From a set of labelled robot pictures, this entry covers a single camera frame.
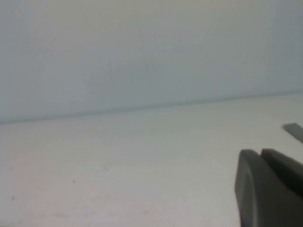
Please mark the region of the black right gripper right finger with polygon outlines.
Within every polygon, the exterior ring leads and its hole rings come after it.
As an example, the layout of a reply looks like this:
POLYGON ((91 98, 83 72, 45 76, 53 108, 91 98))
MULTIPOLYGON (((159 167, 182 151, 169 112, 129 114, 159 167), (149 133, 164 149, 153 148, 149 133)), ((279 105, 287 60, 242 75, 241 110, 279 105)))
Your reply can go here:
POLYGON ((261 156, 288 189, 303 190, 302 163, 274 149, 263 149, 261 156))

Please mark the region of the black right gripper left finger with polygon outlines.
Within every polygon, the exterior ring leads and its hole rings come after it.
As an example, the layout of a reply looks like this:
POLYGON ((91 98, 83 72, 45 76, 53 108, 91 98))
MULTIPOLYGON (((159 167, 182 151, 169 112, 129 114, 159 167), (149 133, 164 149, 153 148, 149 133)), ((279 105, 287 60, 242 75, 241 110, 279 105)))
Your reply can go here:
POLYGON ((261 153, 239 153, 235 195, 242 227, 303 225, 303 191, 288 189, 261 153))

